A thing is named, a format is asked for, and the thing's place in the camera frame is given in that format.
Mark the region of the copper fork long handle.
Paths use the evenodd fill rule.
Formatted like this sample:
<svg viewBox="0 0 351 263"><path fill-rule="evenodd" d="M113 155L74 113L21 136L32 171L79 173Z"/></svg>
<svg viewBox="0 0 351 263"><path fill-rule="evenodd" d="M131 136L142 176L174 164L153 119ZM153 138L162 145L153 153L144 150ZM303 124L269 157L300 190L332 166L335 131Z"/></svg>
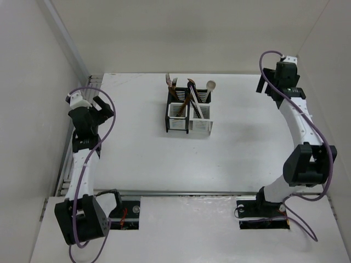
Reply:
<svg viewBox="0 0 351 263"><path fill-rule="evenodd" d="M167 74L165 75L165 78L166 78L166 84L167 84L168 86L172 86L172 81L171 81L171 79L170 79L169 73L167 73Z"/></svg>

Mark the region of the silver fork green handle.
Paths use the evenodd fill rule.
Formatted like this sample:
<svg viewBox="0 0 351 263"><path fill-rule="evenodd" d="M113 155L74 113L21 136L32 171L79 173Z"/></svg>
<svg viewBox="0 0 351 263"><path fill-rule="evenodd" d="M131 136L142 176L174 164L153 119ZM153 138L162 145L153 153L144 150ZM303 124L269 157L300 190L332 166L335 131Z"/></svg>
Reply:
<svg viewBox="0 0 351 263"><path fill-rule="evenodd" d="M173 90L176 90L176 87L177 87L177 80L178 80L177 77L174 78L174 79L172 80L172 89L173 89Z"/></svg>

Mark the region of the black spoon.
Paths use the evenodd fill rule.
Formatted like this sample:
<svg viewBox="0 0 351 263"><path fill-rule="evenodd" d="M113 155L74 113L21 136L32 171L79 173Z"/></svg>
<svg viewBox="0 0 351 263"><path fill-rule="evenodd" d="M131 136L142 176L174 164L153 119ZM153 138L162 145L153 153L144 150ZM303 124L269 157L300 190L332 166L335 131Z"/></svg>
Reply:
<svg viewBox="0 0 351 263"><path fill-rule="evenodd" d="M191 92L192 86L193 86L193 83L191 81L188 81L187 87L188 87L188 94L189 95L192 95L192 92Z"/></svg>

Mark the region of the black chopstick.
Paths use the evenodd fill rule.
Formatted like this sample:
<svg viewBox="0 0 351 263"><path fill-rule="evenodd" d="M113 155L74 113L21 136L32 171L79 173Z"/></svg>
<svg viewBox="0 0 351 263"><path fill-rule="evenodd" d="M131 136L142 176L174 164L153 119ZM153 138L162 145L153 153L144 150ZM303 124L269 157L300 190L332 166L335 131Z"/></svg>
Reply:
<svg viewBox="0 0 351 263"><path fill-rule="evenodd" d="M192 91L193 91L193 96L196 95L198 102L201 103L201 99L200 99L200 97L196 91L196 88L194 86L192 86Z"/></svg>
<svg viewBox="0 0 351 263"><path fill-rule="evenodd" d="M192 107L193 107L193 109L195 111L195 114L196 114L197 118L201 118L201 115L200 115L200 113L199 113L199 111L197 109L196 104L192 100L190 101L190 103L191 103L191 105L192 105Z"/></svg>

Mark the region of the dark brown fork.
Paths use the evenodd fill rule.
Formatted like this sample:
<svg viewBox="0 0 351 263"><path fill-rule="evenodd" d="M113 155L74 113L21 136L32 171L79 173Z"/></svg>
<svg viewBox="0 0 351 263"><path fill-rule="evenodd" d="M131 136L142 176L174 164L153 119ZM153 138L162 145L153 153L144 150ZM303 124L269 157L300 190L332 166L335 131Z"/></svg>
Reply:
<svg viewBox="0 0 351 263"><path fill-rule="evenodd" d="M174 97L175 100L178 100L177 93L173 90L171 86L168 86L168 91Z"/></svg>

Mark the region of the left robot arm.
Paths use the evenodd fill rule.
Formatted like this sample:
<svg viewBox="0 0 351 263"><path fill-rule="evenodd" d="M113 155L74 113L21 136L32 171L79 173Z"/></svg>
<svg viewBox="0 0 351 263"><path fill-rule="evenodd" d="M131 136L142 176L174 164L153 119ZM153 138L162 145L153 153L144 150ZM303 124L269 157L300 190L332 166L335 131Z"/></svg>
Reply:
<svg viewBox="0 0 351 263"><path fill-rule="evenodd" d="M74 92L66 99L70 105L69 117L74 131L72 136L73 165L71 182L63 202L55 205L54 212L67 245L83 245L107 235L109 216L122 213L123 204L116 189L94 194L94 177L100 160L103 138L98 128L108 119L115 119L112 107L99 96L96 109Z"/></svg>

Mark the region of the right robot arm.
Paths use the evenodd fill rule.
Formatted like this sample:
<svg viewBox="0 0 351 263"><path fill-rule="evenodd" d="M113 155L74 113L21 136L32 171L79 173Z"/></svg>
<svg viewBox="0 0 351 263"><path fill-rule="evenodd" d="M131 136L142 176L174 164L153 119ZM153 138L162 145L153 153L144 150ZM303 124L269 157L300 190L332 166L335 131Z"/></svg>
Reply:
<svg viewBox="0 0 351 263"><path fill-rule="evenodd" d="M261 77L257 92L265 92L276 103L292 136L294 149L284 162L282 175L273 183L264 186L254 202L255 212L266 216L274 205L295 196L304 187L323 185L326 194L333 174L337 156L334 145L330 145L313 123L309 114L306 95L297 87L296 58L284 57L274 70L260 68Z"/></svg>

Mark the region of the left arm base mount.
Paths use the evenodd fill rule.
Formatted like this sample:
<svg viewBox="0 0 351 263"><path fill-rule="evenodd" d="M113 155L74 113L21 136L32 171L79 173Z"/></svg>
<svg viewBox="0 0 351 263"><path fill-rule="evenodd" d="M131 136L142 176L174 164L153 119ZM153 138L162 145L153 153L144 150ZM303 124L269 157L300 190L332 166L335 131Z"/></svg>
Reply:
<svg viewBox="0 0 351 263"><path fill-rule="evenodd" d="M111 220L112 230L138 230L140 200L122 198L116 190L107 190L95 195L106 217Z"/></svg>

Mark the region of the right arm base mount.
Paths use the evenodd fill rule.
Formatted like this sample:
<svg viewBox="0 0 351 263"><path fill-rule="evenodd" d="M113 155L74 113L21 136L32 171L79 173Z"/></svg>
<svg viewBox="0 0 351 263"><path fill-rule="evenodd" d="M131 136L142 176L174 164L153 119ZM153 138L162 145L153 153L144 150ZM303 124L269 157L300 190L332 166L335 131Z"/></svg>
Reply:
<svg viewBox="0 0 351 263"><path fill-rule="evenodd" d="M236 199L236 205L234 215L241 230L290 229L282 203L264 204L254 196L242 196Z"/></svg>

